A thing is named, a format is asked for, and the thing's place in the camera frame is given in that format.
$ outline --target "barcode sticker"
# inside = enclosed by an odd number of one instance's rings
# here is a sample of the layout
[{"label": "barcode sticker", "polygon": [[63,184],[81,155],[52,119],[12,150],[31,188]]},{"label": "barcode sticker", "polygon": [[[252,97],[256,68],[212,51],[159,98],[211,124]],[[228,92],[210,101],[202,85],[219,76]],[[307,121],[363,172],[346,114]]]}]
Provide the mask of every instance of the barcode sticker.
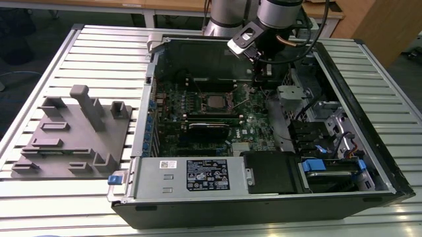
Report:
[{"label": "barcode sticker", "polygon": [[131,6],[131,7],[142,7],[139,4],[121,4],[123,6]]},{"label": "barcode sticker", "polygon": [[175,169],[175,168],[178,168],[178,161],[175,161],[175,160],[160,160],[159,168],[160,169]]}]

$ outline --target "wooden cabinet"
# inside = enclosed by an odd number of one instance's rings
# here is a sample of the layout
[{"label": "wooden cabinet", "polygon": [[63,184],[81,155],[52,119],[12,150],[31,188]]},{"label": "wooden cabinet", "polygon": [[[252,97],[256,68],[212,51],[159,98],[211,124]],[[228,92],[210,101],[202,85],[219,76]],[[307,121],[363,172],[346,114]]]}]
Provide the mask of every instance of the wooden cabinet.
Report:
[{"label": "wooden cabinet", "polygon": [[422,0],[336,0],[344,12],[332,38],[362,39],[385,67],[422,30]]}]

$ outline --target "wooden table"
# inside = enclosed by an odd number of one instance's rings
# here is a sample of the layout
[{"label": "wooden table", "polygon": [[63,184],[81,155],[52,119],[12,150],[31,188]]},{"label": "wooden table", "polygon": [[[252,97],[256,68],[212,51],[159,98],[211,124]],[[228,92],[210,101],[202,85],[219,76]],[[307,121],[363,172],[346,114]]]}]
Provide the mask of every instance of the wooden table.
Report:
[{"label": "wooden table", "polygon": [[[252,0],[251,16],[256,16],[258,0]],[[49,10],[73,10],[143,14],[147,28],[156,27],[156,15],[203,17],[204,0],[0,0],[3,7],[35,8]],[[320,23],[323,3],[303,3],[310,17]],[[330,37],[340,19],[342,12],[330,10],[322,37]]]}]

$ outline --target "slotted metal surface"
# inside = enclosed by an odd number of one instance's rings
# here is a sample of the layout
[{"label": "slotted metal surface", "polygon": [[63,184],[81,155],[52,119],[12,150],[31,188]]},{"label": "slotted metal surface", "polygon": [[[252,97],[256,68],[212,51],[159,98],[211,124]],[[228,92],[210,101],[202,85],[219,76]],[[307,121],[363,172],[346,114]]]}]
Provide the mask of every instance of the slotted metal surface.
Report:
[{"label": "slotted metal surface", "polygon": [[[63,96],[73,84],[89,86],[101,104],[123,100],[139,109],[147,68],[147,38],[151,33],[199,35],[196,31],[85,26],[68,36],[40,81],[39,93],[1,141],[0,235],[1,236],[421,236],[422,195],[390,207],[369,209],[338,221],[204,229],[133,230],[113,213],[105,200],[105,180],[19,181],[11,179],[12,164],[27,145],[44,112],[37,109],[45,96]],[[347,39],[320,40],[355,94],[390,153],[417,193],[422,192],[421,114],[385,74],[363,46]],[[125,138],[120,168],[128,168],[137,111]],[[124,187],[115,189],[123,194]]]}]

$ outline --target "green circuit board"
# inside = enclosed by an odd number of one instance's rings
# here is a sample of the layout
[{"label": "green circuit board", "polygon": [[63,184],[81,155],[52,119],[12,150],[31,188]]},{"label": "green circuit board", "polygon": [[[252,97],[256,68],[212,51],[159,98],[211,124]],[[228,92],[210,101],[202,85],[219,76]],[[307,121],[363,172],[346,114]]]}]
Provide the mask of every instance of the green circuit board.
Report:
[{"label": "green circuit board", "polygon": [[[162,84],[158,87],[159,156],[232,156],[232,143],[248,143],[251,151],[275,150],[266,97],[263,91],[254,91],[240,83],[230,92],[191,92],[178,84]],[[226,139],[210,142],[186,139],[183,134],[192,123],[226,124]]]}]

